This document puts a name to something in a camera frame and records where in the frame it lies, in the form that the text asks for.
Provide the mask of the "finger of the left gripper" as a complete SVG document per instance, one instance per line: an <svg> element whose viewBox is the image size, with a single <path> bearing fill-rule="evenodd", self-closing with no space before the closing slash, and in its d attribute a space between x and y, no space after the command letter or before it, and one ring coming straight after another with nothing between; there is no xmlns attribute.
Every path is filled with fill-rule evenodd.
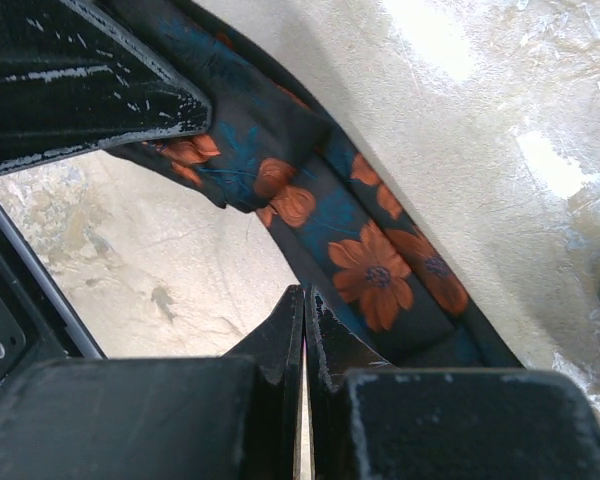
<svg viewBox="0 0 600 480"><path fill-rule="evenodd" d="M100 8L0 1L0 175L204 133L209 99Z"/></svg>

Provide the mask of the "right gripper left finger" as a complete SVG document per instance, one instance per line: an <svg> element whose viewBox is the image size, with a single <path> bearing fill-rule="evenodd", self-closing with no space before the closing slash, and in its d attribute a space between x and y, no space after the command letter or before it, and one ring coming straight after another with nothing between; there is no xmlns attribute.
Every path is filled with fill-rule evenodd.
<svg viewBox="0 0 600 480"><path fill-rule="evenodd" d="M304 292L219 357L36 365L0 405L0 479L294 479Z"/></svg>

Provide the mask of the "dark orange floral tie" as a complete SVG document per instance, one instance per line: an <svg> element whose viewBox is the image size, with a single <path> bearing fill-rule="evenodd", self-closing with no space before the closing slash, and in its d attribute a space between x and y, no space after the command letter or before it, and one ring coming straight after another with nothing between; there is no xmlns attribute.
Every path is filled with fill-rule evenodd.
<svg viewBox="0 0 600 480"><path fill-rule="evenodd" d="M282 65L190 1L102 7L213 109L204 134L126 144L113 156L257 215L300 283L392 364L519 366L379 174Z"/></svg>

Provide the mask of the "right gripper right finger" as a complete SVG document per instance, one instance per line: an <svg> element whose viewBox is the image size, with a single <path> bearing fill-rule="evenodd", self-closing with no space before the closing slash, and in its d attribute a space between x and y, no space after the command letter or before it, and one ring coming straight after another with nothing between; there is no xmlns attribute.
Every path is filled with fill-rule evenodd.
<svg viewBox="0 0 600 480"><path fill-rule="evenodd" d="M600 425L566 376L401 369L305 294L317 479L600 479Z"/></svg>

